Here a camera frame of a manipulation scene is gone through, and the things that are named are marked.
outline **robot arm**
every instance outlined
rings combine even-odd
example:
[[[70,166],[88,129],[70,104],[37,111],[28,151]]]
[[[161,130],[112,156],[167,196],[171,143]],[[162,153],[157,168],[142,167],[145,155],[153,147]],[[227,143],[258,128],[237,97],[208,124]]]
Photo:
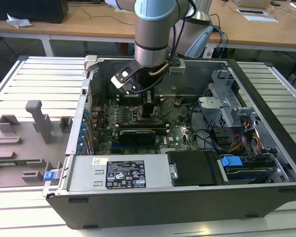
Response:
[[[185,27],[182,33],[184,40],[178,44],[177,51],[194,57],[201,54],[212,31],[212,27],[209,27],[209,17],[204,17],[208,16],[211,0],[193,0],[193,2],[199,9],[189,20],[185,16],[192,15],[194,9],[190,8],[188,0],[117,0],[115,2],[115,6],[134,11],[137,15],[135,60],[111,78],[116,88],[127,94],[141,93],[143,88],[151,88],[156,81],[160,80],[160,77],[164,76],[162,72],[169,67],[166,61],[169,56],[168,44],[173,41],[174,35],[171,28],[178,21],[176,38],[184,24]],[[205,12],[202,11],[204,4],[200,5],[200,2],[207,3],[208,9],[205,9]]]

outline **blue cable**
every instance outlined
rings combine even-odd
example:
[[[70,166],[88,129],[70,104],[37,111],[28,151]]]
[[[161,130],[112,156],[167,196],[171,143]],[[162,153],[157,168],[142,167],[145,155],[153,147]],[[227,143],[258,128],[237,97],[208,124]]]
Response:
[[[225,51],[225,48],[227,46],[227,43],[225,44],[226,40],[225,40],[225,34],[222,32],[222,37],[223,37],[223,48],[222,48],[222,53],[221,55],[219,56],[219,58],[222,58],[222,55],[223,55],[223,52]]]
[[[219,34],[222,36],[222,39],[223,39],[223,48],[222,48],[222,53],[221,55],[219,56],[219,58],[222,58],[222,55],[223,55],[223,52],[225,50],[225,47],[226,47],[226,40],[225,40],[225,37],[224,37],[224,34],[222,33],[222,31],[215,25],[211,24],[218,32]]]

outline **blue clip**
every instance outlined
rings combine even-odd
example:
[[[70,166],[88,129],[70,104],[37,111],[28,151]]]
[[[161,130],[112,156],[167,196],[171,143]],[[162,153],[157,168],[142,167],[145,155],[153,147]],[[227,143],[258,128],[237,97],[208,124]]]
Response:
[[[78,137],[78,142],[79,142],[79,143],[82,143],[83,140],[84,140],[83,137]]]
[[[82,152],[83,146],[82,145],[77,145],[77,151]]]
[[[57,172],[48,171],[44,174],[44,181],[57,181]]]
[[[240,157],[236,156],[224,156],[221,158],[223,167],[225,166],[243,166]]]
[[[80,135],[81,135],[81,136],[85,135],[85,130],[80,129]]]
[[[87,124],[86,124],[85,122],[82,122],[82,123],[81,123],[81,127],[82,127],[82,128],[87,128]]]
[[[88,111],[87,109],[84,109],[84,115],[89,116],[90,111]]]

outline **gray 3d-printed holder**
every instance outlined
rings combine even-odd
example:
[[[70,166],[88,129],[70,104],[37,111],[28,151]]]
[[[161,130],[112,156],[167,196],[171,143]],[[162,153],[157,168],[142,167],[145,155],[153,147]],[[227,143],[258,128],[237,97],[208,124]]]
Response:
[[[49,144],[52,142],[52,123],[48,115],[43,115],[41,106],[42,103],[40,100],[29,100],[25,106],[25,110],[32,114],[35,121],[35,130],[40,132],[44,142]]]
[[[34,124],[18,122],[14,115],[0,118],[0,188],[43,185],[45,172],[63,166],[72,117],[51,122],[40,101],[27,105]]]

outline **computer case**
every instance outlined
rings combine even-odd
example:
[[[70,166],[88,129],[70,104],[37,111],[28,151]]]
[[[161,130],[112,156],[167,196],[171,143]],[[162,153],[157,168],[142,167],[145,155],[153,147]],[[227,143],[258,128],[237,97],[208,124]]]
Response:
[[[6,14],[18,19],[62,23],[68,13],[67,0],[0,0],[0,20]]]

